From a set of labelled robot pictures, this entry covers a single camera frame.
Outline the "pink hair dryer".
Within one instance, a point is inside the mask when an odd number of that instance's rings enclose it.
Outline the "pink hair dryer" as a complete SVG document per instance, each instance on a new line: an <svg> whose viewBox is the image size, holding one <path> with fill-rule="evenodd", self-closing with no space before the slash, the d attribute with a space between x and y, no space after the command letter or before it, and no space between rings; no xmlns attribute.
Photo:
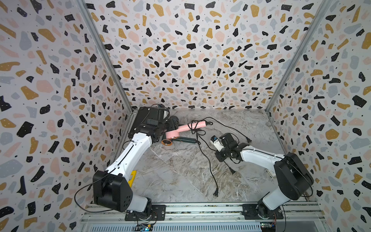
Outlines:
<svg viewBox="0 0 371 232"><path fill-rule="evenodd" d="M195 131L196 129L204 128L207 126L206 121L197 121L196 123L189 123L183 126L179 126L176 130L170 130L165 133L166 139L176 139L180 137L180 133L184 131Z"/></svg>

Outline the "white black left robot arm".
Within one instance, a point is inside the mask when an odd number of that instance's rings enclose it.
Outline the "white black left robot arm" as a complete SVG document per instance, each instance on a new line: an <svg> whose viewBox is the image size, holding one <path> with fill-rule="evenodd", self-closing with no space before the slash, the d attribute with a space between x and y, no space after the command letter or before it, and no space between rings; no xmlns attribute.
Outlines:
<svg viewBox="0 0 371 232"><path fill-rule="evenodd" d="M134 194L128 181L142 155L168 130L169 117L167 108L139 109L128 134L127 147L105 171L97 171L93 176L95 204L119 212L149 214L151 200Z"/></svg>

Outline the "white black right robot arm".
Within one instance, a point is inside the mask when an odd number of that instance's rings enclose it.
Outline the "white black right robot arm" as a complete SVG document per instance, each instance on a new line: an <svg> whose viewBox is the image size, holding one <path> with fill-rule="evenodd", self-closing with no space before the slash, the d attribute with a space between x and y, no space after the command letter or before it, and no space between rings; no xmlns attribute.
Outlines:
<svg viewBox="0 0 371 232"><path fill-rule="evenodd" d="M268 219L278 207L290 200L298 200L312 188L313 177L294 153L275 154L246 143L239 144L231 133L219 138L212 136L210 143L216 148L215 155L220 162L227 158L250 162L265 168L276 177L278 186L262 197L252 211L261 219Z"/></svg>

